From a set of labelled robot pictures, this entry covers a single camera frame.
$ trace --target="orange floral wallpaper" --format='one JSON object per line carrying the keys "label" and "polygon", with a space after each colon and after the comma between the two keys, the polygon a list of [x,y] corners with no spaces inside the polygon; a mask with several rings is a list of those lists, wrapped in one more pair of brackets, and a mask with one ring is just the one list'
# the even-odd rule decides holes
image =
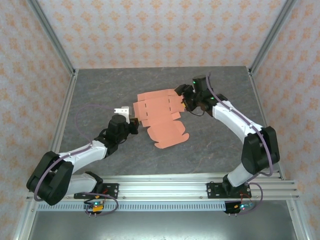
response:
{"label": "orange floral wallpaper", "polygon": [[247,66],[285,0],[39,0],[79,69]]}
{"label": "orange floral wallpaper", "polygon": [[27,1],[0,1],[0,239],[14,236],[27,180],[48,151],[69,80]]}
{"label": "orange floral wallpaper", "polygon": [[285,175],[297,180],[309,225],[320,236],[319,3],[297,1],[254,79],[277,130]]}

